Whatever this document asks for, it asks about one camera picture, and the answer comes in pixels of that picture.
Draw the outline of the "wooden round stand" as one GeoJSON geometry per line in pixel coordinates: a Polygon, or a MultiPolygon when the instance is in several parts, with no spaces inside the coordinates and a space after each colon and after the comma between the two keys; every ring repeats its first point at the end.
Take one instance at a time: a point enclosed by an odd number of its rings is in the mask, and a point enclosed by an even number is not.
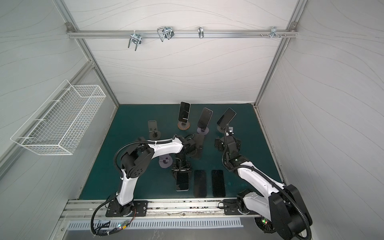
{"type": "Polygon", "coordinates": [[[186,123],[184,123],[184,122],[178,122],[178,128],[180,129],[180,130],[182,130],[182,131],[186,131],[186,130],[188,130],[189,128],[190,128],[190,126],[191,126],[191,123],[190,122],[186,122],[186,123]]]}

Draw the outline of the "black folding phone stand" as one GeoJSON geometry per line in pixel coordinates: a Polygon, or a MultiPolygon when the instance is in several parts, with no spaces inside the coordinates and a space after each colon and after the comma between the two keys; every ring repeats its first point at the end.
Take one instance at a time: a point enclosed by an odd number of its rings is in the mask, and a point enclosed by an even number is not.
{"type": "Polygon", "coordinates": [[[196,143],[196,150],[191,155],[191,158],[195,160],[200,160],[203,156],[205,136],[201,134],[196,134],[193,140],[196,143]]]}

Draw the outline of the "lilac front round stand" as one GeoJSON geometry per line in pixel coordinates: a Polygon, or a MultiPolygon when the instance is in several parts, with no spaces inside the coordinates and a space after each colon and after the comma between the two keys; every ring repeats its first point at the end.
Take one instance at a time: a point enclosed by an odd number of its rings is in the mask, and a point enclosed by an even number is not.
{"type": "Polygon", "coordinates": [[[173,164],[173,158],[170,155],[159,156],[159,165],[162,169],[167,169],[173,164]]]}

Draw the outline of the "metal u-bolt clamp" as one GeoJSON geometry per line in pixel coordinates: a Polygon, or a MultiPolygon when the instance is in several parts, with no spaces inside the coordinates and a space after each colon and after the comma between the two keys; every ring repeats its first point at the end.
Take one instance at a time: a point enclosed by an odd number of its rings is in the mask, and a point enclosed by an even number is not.
{"type": "Polygon", "coordinates": [[[170,40],[175,35],[173,28],[167,26],[159,27],[157,33],[161,42],[164,42],[165,39],[170,40]]]}
{"type": "Polygon", "coordinates": [[[130,36],[129,43],[128,43],[128,48],[131,46],[135,46],[135,51],[137,50],[138,46],[142,43],[142,37],[141,35],[137,33],[133,33],[130,36]]]}

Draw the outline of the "grey round stand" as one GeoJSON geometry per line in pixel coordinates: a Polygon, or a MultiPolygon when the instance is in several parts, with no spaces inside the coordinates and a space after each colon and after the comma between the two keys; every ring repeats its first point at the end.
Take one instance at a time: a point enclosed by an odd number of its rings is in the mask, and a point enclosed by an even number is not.
{"type": "Polygon", "coordinates": [[[222,134],[225,132],[225,129],[222,129],[220,126],[217,126],[217,130],[222,134]]]}
{"type": "Polygon", "coordinates": [[[149,128],[149,139],[150,140],[159,140],[161,138],[161,132],[158,130],[157,121],[148,121],[149,128]]]}

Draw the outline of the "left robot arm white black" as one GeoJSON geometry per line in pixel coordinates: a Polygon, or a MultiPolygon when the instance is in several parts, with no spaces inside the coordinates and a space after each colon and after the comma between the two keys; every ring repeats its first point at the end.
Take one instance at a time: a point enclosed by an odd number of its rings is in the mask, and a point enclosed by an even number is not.
{"type": "Polygon", "coordinates": [[[114,166],[121,179],[121,187],[117,193],[119,208],[129,206],[134,200],[134,190],[139,177],[147,170],[152,159],[174,154],[180,160],[197,150],[192,138],[175,135],[166,140],[138,140],[121,147],[114,155],[114,166]]]}

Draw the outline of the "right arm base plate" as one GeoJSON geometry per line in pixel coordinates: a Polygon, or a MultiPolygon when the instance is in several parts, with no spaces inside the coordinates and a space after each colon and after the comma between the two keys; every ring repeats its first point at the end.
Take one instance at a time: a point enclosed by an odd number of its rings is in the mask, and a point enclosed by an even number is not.
{"type": "Polygon", "coordinates": [[[240,199],[224,199],[222,203],[225,215],[248,215],[250,213],[240,199]]]}

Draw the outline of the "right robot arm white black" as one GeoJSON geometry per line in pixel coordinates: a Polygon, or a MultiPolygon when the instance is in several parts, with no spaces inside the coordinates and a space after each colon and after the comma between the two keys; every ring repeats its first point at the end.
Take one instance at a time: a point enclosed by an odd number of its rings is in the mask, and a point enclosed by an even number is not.
{"type": "Polygon", "coordinates": [[[231,134],[215,140],[215,147],[222,152],[222,164],[248,182],[255,191],[245,190],[237,195],[237,210],[246,215],[255,212],[257,227],[264,233],[277,233],[284,240],[313,237],[312,217],[300,191],[293,185],[284,185],[259,170],[241,155],[241,142],[231,134]]]}

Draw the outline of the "metal u-bolt clamp left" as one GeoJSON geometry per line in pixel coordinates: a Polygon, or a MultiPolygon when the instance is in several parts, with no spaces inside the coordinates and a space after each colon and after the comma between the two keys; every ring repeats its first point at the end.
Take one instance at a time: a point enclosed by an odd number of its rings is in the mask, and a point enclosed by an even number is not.
{"type": "Polygon", "coordinates": [[[128,43],[128,48],[131,46],[135,46],[135,51],[137,50],[138,46],[142,43],[142,37],[141,35],[137,33],[133,33],[130,36],[129,43],[128,43]]]}

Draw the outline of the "phone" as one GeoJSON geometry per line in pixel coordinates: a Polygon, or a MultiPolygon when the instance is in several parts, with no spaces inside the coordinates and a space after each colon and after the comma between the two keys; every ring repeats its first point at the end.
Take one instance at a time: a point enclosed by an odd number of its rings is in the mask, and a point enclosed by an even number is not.
{"type": "Polygon", "coordinates": [[[201,116],[198,120],[198,129],[201,130],[201,132],[205,132],[208,128],[208,125],[211,121],[211,118],[213,116],[213,111],[208,108],[203,108],[201,116]]]}
{"type": "Polygon", "coordinates": [[[176,176],[176,191],[188,191],[190,188],[189,174],[185,172],[178,172],[176,176]]]}
{"type": "Polygon", "coordinates": [[[205,198],[207,196],[207,174],[204,170],[194,171],[194,197],[205,198]]]}
{"type": "Polygon", "coordinates": [[[232,108],[228,108],[217,122],[219,129],[224,130],[225,127],[234,119],[236,112],[232,108]]]}
{"type": "Polygon", "coordinates": [[[225,197],[224,172],[222,170],[212,170],[212,191],[214,197],[225,197]]]}
{"type": "Polygon", "coordinates": [[[178,121],[182,123],[187,123],[189,120],[191,104],[187,102],[180,103],[178,121]]]}

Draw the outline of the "lilac rear round stand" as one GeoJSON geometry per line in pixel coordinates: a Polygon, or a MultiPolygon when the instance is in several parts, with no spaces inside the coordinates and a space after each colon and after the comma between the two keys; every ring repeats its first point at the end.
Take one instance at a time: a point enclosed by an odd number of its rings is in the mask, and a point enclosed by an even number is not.
{"type": "Polygon", "coordinates": [[[205,136],[209,133],[209,128],[208,127],[206,127],[205,129],[197,128],[197,133],[205,136]]]}

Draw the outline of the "metal bracket right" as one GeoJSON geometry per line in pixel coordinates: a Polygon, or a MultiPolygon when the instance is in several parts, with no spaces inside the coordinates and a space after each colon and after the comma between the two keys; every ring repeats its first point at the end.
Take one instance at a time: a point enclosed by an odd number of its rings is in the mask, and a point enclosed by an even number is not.
{"type": "Polygon", "coordinates": [[[260,36],[262,38],[270,38],[270,39],[273,39],[273,38],[286,38],[287,37],[287,35],[284,34],[284,33],[280,33],[279,34],[276,27],[272,27],[268,34],[260,34],[260,36]]]}

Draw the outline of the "metal u-bolt clamp middle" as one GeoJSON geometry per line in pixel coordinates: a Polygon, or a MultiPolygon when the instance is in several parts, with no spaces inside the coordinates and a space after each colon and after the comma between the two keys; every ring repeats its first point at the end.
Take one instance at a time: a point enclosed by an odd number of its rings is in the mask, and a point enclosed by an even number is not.
{"type": "Polygon", "coordinates": [[[170,40],[175,35],[173,28],[167,26],[159,27],[157,33],[161,42],[164,42],[165,39],[170,40]]]}

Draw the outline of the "lilac round stand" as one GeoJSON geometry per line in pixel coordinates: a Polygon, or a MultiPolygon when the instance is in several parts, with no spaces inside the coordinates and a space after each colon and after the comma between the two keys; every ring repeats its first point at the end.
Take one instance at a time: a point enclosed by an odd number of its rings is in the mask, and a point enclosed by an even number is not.
{"type": "Polygon", "coordinates": [[[167,169],[173,164],[173,158],[170,155],[159,156],[159,165],[162,169],[167,169]]]}
{"type": "Polygon", "coordinates": [[[197,128],[197,133],[205,136],[209,133],[209,128],[208,127],[206,127],[205,129],[197,128]]]}

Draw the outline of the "aluminium crossbar rail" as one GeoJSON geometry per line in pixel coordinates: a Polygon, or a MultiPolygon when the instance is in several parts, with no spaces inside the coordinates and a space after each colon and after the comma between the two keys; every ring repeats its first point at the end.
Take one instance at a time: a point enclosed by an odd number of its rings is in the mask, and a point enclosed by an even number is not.
{"type": "MultiPolygon", "coordinates": [[[[297,31],[277,30],[278,33],[284,33],[286,38],[295,38],[297,31]]],[[[262,38],[260,34],[268,34],[267,30],[206,30],[204,29],[203,39],[250,39],[262,38]]],[[[75,31],[67,32],[71,39],[129,39],[131,34],[137,33],[142,39],[159,39],[156,30],[143,31],[75,31]]],[[[174,30],[174,39],[199,39],[198,30],[174,30]]]]}

